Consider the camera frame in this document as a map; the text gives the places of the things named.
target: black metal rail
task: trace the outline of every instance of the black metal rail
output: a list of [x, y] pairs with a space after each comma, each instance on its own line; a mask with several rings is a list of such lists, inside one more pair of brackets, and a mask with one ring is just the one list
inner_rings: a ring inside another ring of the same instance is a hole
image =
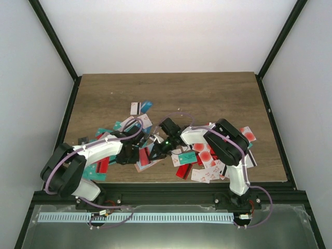
[[63, 61], [63, 64], [66, 66], [69, 74], [71, 75], [73, 81], [76, 81], [78, 79], [77, 73], [69, 60], [67, 53], [65, 52], [64, 48], [62, 47], [62, 44], [54, 31], [50, 21], [48, 20], [48, 17], [46, 16], [42, 5], [40, 4], [39, 0], [29, 0], [32, 8], [36, 12], [41, 24], [43, 25], [46, 33], [50, 37], [54, 47], [56, 48], [61, 60]]
[[302, 9], [306, 5], [308, 0], [297, 0], [296, 4], [293, 7], [292, 12], [289, 14], [287, 21], [285, 22], [283, 28], [279, 36], [277, 37], [269, 55], [267, 56], [263, 66], [261, 67], [258, 75], [260, 78], [264, 78], [266, 72], [268, 71], [269, 67], [271, 66], [275, 56], [279, 52], [279, 49], [283, 45], [284, 41], [286, 40], [287, 35], [291, 31], [294, 23], [296, 22], [297, 18], [299, 17]]

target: black frame edge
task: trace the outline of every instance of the black frame edge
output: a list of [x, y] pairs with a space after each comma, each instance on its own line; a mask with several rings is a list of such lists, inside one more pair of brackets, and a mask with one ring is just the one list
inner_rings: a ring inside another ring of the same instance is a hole
[[29, 0], [32, 8], [34, 9], [38, 19], [40, 20], [41, 24], [43, 25], [46, 33], [48, 34], [49, 38], [51, 39], [54, 47], [56, 48], [63, 64], [67, 68], [69, 74], [71, 75], [73, 81], [78, 79], [77, 73], [69, 60], [56, 32], [54, 31], [50, 21], [48, 20], [42, 5], [40, 4], [39, 0]]
[[308, 0], [297, 0], [258, 75], [263, 79]]
[[259, 87], [261, 97], [262, 97], [263, 102], [264, 102], [266, 113], [269, 117], [272, 132], [273, 132], [273, 135], [274, 135], [276, 145], [278, 147], [278, 151], [279, 151], [279, 154], [280, 154], [282, 165], [284, 166], [284, 170], [285, 170], [285, 173], [286, 173], [287, 180], [289, 182], [291, 182], [294, 189], [297, 189], [296, 188], [296, 183], [295, 183], [295, 180], [294, 180], [294, 177], [293, 177], [293, 174], [292, 174], [292, 170], [291, 170], [291, 167], [289, 166], [287, 155], [286, 155], [284, 146], [282, 144], [278, 128], [277, 128], [276, 123], [275, 123], [275, 119], [274, 119], [274, 116], [273, 116], [273, 113], [272, 113], [272, 109], [271, 109], [268, 97], [267, 97], [265, 89], [264, 89], [262, 79], [258, 75], [255, 75], [255, 76], [256, 76], [256, 81], [257, 81], [257, 84], [258, 84], [258, 87]]
[[56, 149], [61, 143], [63, 143], [64, 138], [66, 136], [68, 124], [69, 124], [69, 121], [70, 121], [70, 118], [72, 115], [72, 111], [74, 108], [74, 104], [75, 104], [76, 96], [78, 93], [78, 88], [81, 83], [81, 79], [82, 79], [82, 76], [79, 76], [77, 81], [74, 82], [73, 89], [72, 89], [71, 95], [69, 97], [67, 108], [64, 113], [64, 117], [63, 117], [63, 120], [62, 120], [62, 123], [60, 126], [59, 135], [58, 135], [57, 142], [56, 142], [54, 149]]

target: cable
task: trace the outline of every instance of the cable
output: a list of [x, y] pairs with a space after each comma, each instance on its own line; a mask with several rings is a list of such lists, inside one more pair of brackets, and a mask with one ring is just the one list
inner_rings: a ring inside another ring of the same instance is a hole
[[[105, 228], [112, 228], [112, 227], [118, 227], [124, 223], [126, 223], [127, 221], [129, 221], [134, 215], [134, 210], [131, 212], [131, 214], [129, 215], [129, 217], [127, 219], [124, 219], [123, 221], [119, 222], [119, 223], [116, 223], [114, 225], [110, 225], [110, 226], [101, 226], [101, 227], [97, 227], [97, 228], [101, 228], [101, 229], [105, 229]], [[93, 225], [92, 225], [92, 221], [98, 217], [104, 217], [102, 215], [97, 215], [97, 216], [94, 216], [92, 217], [90, 220], [89, 220], [89, 225], [90, 225], [90, 229], [93, 228]]]
[[[259, 225], [265, 223], [265, 222], [270, 218], [270, 216], [271, 216], [271, 214], [272, 214], [272, 210], [273, 210], [273, 202], [272, 202], [272, 198], [271, 198], [270, 194], [269, 194], [264, 188], [262, 188], [262, 187], [260, 187], [260, 186], [251, 186], [250, 184], [248, 184], [247, 168], [246, 168], [246, 166], [245, 166], [245, 155], [244, 155], [244, 151], [241, 149], [241, 147], [238, 146], [236, 143], [234, 143], [232, 140], [228, 139], [227, 137], [223, 136], [222, 134], [220, 134], [220, 133], [218, 133], [218, 132], [216, 132], [216, 131], [214, 131], [214, 130], [208, 128], [208, 127], [200, 126], [200, 127], [191, 127], [191, 128], [192, 128], [193, 130], [197, 130], [197, 129], [205, 129], [205, 130], [208, 130], [208, 131], [212, 132], [213, 134], [215, 134], [215, 135], [221, 137], [223, 140], [226, 140], [228, 143], [230, 143], [230, 144], [233, 145], [236, 149], [238, 149], [238, 151], [239, 151], [239, 152], [241, 153], [241, 155], [242, 155], [242, 160], [241, 160], [241, 161], [242, 161], [242, 170], [243, 170], [243, 176], [244, 176], [244, 181], [245, 181], [246, 185], [247, 185], [249, 188], [258, 188], [258, 189], [262, 190], [262, 191], [268, 196], [268, 198], [269, 198], [269, 200], [270, 200], [270, 206], [271, 206], [271, 208], [270, 208], [270, 213], [268, 214], [268, 216], [267, 216], [264, 220], [262, 220], [261, 222], [255, 224], [255, 225], [248, 226], [248, 227], [244, 227], [244, 228], [254, 228], [254, 227], [257, 227], [257, 226], [259, 226]], [[236, 224], [236, 222], [233, 222], [233, 223], [234, 223], [234, 225], [236, 225], [238, 228], [241, 227], [241, 226], [239, 226], [238, 224]]]
[[160, 125], [165, 119], [167, 119], [167, 118], [169, 118], [169, 117], [171, 117], [171, 116], [173, 116], [173, 115], [176, 115], [176, 114], [185, 115], [185, 116], [191, 118], [191, 123], [190, 123], [189, 126], [192, 126], [193, 123], [195, 122], [195, 119], [194, 119], [193, 116], [192, 116], [191, 114], [189, 114], [189, 113], [183, 113], [183, 112], [174, 112], [174, 113], [170, 113], [170, 114], [168, 114], [167, 116], [163, 117], [163, 118], [159, 121], [159, 123], [156, 125], [155, 130], [153, 131], [152, 135], [156, 134], [157, 129], [159, 128], [159, 125]]
[[171, 153], [173, 154], [173, 155], [181, 155], [182, 153], [184, 153], [184, 152], [186, 152], [187, 150], [188, 150], [188, 148], [190, 148], [189, 146], [187, 146], [187, 148], [186, 148], [186, 150], [184, 150], [183, 152], [181, 152], [181, 153], [173, 153], [172, 151], [171, 151]]
[[82, 148], [79, 148], [79, 149], [77, 149], [77, 150], [75, 150], [75, 151], [69, 153], [67, 156], [65, 156], [65, 157], [64, 157], [64, 158], [63, 158], [63, 159], [62, 159], [62, 160], [61, 160], [61, 161], [60, 161], [60, 162], [54, 167], [54, 169], [53, 169], [52, 172], [50, 173], [50, 175], [49, 175], [49, 177], [48, 177], [48, 179], [47, 179], [47, 181], [46, 181], [45, 192], [46, 192], [47, 194], [49, 194], [49, 195], [56, 195], [56, 194], [57, 194], [56, 192], [52, 192], [52, 191], [49, 190], [50, 182], [51, 182], [53, 176], [55, 175], [56, 171], [57, 171], [57, 170], [61, 167], [61, 165], [62, 165], [65, 161], [67, 161], [70, 157], [74, 156], [75, 154], [81, 152], [81, 151], [84, 150], [84, 149], [88, 149], [88, 148], [91, 148], [91, 147], [96, 146], [96, 145], [99, 145], [99, 144], [108, 143], [108, 142], [112, 142], [112, 141], [121, 141], [121, 140], [131, 139], [131, 138], [137, 136], [137, 135], [141, 132], [141, 130], [142, 130], [142, 128], [143, 128], [143, 121], [142, 121], [141, 119], [139, 119], [139, 118], [133, 118], [133, 119], [131, 119], [131, 120], [129, 120], [129, 121], [132, 121], [132, 120], [137, 120], [138, 122], [141, 123], [141, 127], [140, 127], [140, 129], [139, 129], [135, 134], [133, 134], [133, 135], [131, 135], [131, 136], [120, 137], [120, 138], [116, 137], [116, 138], [114, 138], [114, 139], [101, 139], [101, 140], [97, 140], [97, 141], [95, 141], [95, 142], [92, 142], [92, 143], [89, 143], [89, 144], [87, 144], [87, 145], [84, 145]]

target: teal card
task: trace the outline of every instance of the teal card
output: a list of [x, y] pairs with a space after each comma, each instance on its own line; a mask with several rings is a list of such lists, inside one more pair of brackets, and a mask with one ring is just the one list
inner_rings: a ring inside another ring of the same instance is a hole
[[113, 131], [112, 130], [108, 130], [108, 129], [98, 128], [97, 132], [95, 133], [95, 136], [99, 136], [100, 134], [102, 134], [104, 132], [111, 133]]
[[96, 163], [87, 166], [83, 171], [82, 177], [87, 180], [94, 180], [94, 181], [106, 180], [106, 174], [95, 172], [96, 167], [97, 167]]
[[110, 156], [109, 157], [108, 165], [112, 165], [112, 164], [116, 163], [115, 158], [116, 158], [116, 155], [115, 156]]
[[120, 125], [120, 124], [121, 124], [120, 121], [116, 121], [116, 122], [115, 122], [115, 125], [113, 126], [113, 130], [116, 131], [116, 130], [120, 129], [120, 128], [121, 128], [121, 125]]
[[181, 165], [197, 162], [195, 152], [182, 153], [178, 156]]

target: card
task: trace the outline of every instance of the card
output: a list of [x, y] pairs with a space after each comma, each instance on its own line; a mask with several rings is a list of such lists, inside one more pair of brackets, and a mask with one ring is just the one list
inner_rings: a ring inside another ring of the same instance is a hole
[[138, 118], [140, 118], [143, 121], [143, 129], [146, 129], [146, 128], [152, 126], [152, 122], [146, 114], [138, 116]]
[[118, 131], [118, 130], [120, 130], [120, 129], [122, 129], [122, 127], [121, 127], [121, 122], [120, 122], [120, 121], [116, 121], [116, 122], [115, 122], [115, 125], [113, 126], [113, 130], [114, 130], [114, 131]]
[[114, 163], [116, 163], [116, 156], [110, 156], [109, 157], [108, 165], [112, 165]]
[[111, 133], [112, 130], [108, 130], [108, 129], [103, 129], [103, 128], [98, 128], [97, 132], [95, 133], [95, 136], [99, 136], [100, 134], [103, 134], [104, 132], [108, 132]]
[[94, 181], [104, 181], [106, 180], [106, 174], [103, 173], [96, 173], [97, 164], [93, 163], [87, 166], [84, 171], [82, 177], [87, 180], [94, 180]]
[[245, 156], [245, 163], [247, 164], [247, 169], [257, 166], [256, 160], [251, 150], [249, 150], [248, 154]]
[[249, 142], [255, 141], [256, 137], [248, 126], [240, 128], [241, 133], [248, 139]]
[[203, 174], [203, 172], [196, 169], [191, 171], [191, 180], [201, 183], [210, 183], [210, 180]]
[[193, 144], [192, 149], [197, 152], [210, 151], [211, 147], [208, 144]]
[[181, 151], [182, 152], [187, 152], [192, 150], [192, 145], [187, 145], [187, 146], [181, 146]]
[[180, 165], [197, 162], [195, 152], [182, 153], [178, 156]]
[[220, 174], [220, 172], [224, 170], [224, 168], [226, 167], [226, 165], [225, 165], [223, 162], [221, 162], [220, 160], [214, 160], [214, 162], [216, 163], [216, 167], [219, 169], [219, 170], [218, 170], [219, 178], [220, 178], [221, 180], [224, 180], [225, 177], [222, 176], [222, 175]]
[[228, 174], [228, 171], [227, 171], [227, 166], [225, 165], [224, 168], [222, 170], [219, 171], [219, 176], [220, 178], [222, 179], [222, 177], [225, 179], [226, 178], [229, 178], [229, 174]]
[[189, 163], [189, 164], [185, 164], [185, 165], [181, 165], [180, 167], [178, 167], [178, 170], [176, 172], [176, 176], [186, 180], [189, 173], [190, 173], [190, 170], [192, 168], [192, 164]]
[[139, 115], [141, 114], [141, 103], [132, 102], [130, 107], [130, 115]]
[[172, 161], [173, 161], [173, 165], [174, 165], [174, 167], [179, 167], [179, 166], [181, 166], [181, 164], [180, 164], [180, 159], [179, 159], [179, 154], [181, 154], [181, 150], [180, 149], [175, 149], [175, 150], [172, 150], [171, 151], [172, 152], [172, 155], [171, 155], [171, 157], [172, 157]]
[[[148, 149], [148, 151], [151, 151], [152, 148], [153, 148], [154, 144], [149, 144], [146, 148]], [[135, 164], [135, 167], [137, 169], [138, 172], [142, 172], [143, 170], [146, 170], [148, 168], [150, 168], [151, 166], [155, 165], [156, 163], [160, 162], [162, 159], [160, 160], [155, 160], [155, 161], [151, 161], [149, 164], [147, 165], [142, 165], [141, 164], [141, 161], [138, 161], [136, 164]]]
[[123, 127], [126, 125], [126, 123], [129, 121], [129, 120], [132, 120], [131, 122], [129, 122], [127, 124], [127, 128], [134, 125], [137, 121], [134, 120], [134, 117], [133, 116], [130, 116], [129, 118], [127, 118], [125, 121], [121, 122], [120, 123], [120, 126], [121, 126], [121, 130], [123, 129]]
[[207, 177], [209, 180], [217, 180], [220, 178], [219, 177], [220, 168], [216, 165], [201, 171], [205, 174], [205, 177]]
[[152, 107], [152, 102], [146, 100], [141, 105], [141, 112], [146, 113], [151, 107]]
[[149, 158], [148, 158], [148, 156], [150, 155], [150, 151], [149, 151], [148, 147], [140, 149], [139, 153], [140, 153], [141, 166], [145, 166], [145, 165], [148, 165], [149, 163], [151, 163]]
[[96, 162], [97, 167], [95, 169], [96, 173], [107, 173], [109, 157], [103, 158]]
[[198, 156], [200, 157], [200, 159], [204, 165], [204, 168], [207, 169], [207, 168], [210, 168], [215, 165], [215, 162], [214, 162], [210, 152], [208, 152], [207, 150], [198, 153]]

